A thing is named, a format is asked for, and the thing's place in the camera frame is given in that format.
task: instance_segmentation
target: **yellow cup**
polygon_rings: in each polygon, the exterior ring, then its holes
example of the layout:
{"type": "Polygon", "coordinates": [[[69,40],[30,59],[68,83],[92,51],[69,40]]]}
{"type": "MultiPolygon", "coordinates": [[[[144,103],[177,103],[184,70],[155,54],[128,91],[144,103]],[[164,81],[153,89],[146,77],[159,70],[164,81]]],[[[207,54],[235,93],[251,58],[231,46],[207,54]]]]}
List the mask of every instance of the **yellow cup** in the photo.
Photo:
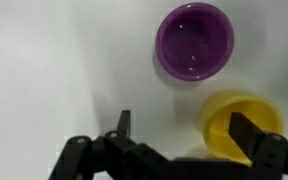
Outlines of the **yellow cup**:
{"type": "Polygon", "coordinates": [[[216,93],[206,100],[200,114],[204,142],[216,157],[251,163],[228,134],[232,112],[241,112],[262,130],[284,132],[282,115],[269,100],[237,90],[216,93]]]}

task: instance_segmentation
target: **white surface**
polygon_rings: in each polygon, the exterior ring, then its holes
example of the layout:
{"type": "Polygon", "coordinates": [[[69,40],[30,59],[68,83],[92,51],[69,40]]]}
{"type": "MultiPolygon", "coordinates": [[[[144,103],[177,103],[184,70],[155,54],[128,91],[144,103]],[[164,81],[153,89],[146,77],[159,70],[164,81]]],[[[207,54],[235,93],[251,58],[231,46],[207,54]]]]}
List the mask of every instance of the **white surface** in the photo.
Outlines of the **white surface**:
{"type": "Polygon", "coordinates": [[[171,78],[153,51],[162,19],[186,2],[0,0],[0,180],[47,179],[69,137],[96,137],[126,108],[137,142],[205,155],[191,120],[227,88],[271,99],[288,137],[288,1],[205,1],[230,17],[236,43],[200,83],[171,78]]]}

